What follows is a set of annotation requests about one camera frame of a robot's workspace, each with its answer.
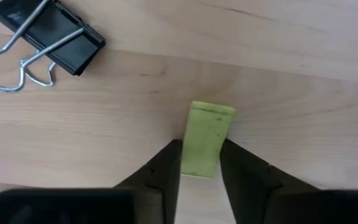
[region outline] metal wire handle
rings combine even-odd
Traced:
[[[51,1],[51,0],[43,0],[37,6],[37,8],[35,8],[34,12],[32,12],[31,15],[20,26],[20,28],[18,28],[18,30],[9,39],[9,41],[4,45],[4,47],[0,49],[0,55],[3,54],[3,53],[6,53],[16,43],[16,41],[21,37],[21,35],[31,25],[33,20],[42,12],[42,9],[47,5],[47,3],[49,1]],[[15,87],[6,87],[6,86],[1,86],[0,85],[0,91],[11,93],[11,92],[16,92],[16,91],[19,91],[19,90],[23,89],[26,77],[29,77],[32,81],[38,83],[39,85],[42,85],[42,86],[45,86],[45,87],[52,86],[53,85],[52,70],[53,70],[53,68],[54,68],[54,66],[56,64],[55,62],[52,62],[50,64],[49,68],[48,68],[48,74],[49,74],[49,78],[50,78],[49,83],[42,82],[39,79],[35,78],[28,71],[27,67],[30,64],[32,64],[33,62],[35,62],[36,60],[38,60],[40,57],[44,56],[45,54],[47,54],[47,53],[59,48],[61,45],[67,43],[68,41],[74,39],[75,37],[78,37],[79,35],[81,35],[83,33],[83,31],[84,31],[84,29],[80,28],[80,29],[72,32],[71,34],[68,34],[64,38],[56,41],[54,44],[46,47],[45,49],[41,50],[40,52],[37,51],[36,54],[31,56],[31,58],[21,60],[20,61],[20,68],[19,68],[19,70],[20,70],[20,72],[19,72],[19,82],[18,82],[17,86],[15,86]]]

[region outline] black binder clip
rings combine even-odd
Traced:
[[[30,58],[20,60],[17,86],[0,85],[0,91],[21,90],[26,77],[39,85],[50,87],[53,85],[52,70],[56,64],[72,75],[81,75],[96,53],[106,45],[101,35],[56,0],[2,0],[0,22],[15,32],[0,49],[0,55],[6,53],[20,37],[37,49]],[[48,67],[49,82],[35,78],[27,69],[44,55],[52,60]]]

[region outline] green block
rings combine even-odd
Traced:
[[[183,141],[181,173],[211,178],[236,109],[193,101]]]

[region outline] green sponge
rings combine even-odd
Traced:
[[[181,173],[211,178],[236,109],[193,101],[183,142]]]

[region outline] wooden table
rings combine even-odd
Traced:
[[[112,187],[182,138],[193,100],[235,107],[229,138],[285,172],[358,189],[358,3],[282,1],[67,0],[110,44],[80,77],[58,68],[53,88],[0,93],[0,190]],[[322,27],[333,35],[319,49]],[[0,25],[0,46],[9,34]],[[280,55],[274,45],[288,48]],[[18,60],[31,53],[20,41],[1,56],[0,83],[16,84]],[[31,69],[46,76],[47,64]],[[220,173],[181,178],[177,223],[234,223]]]

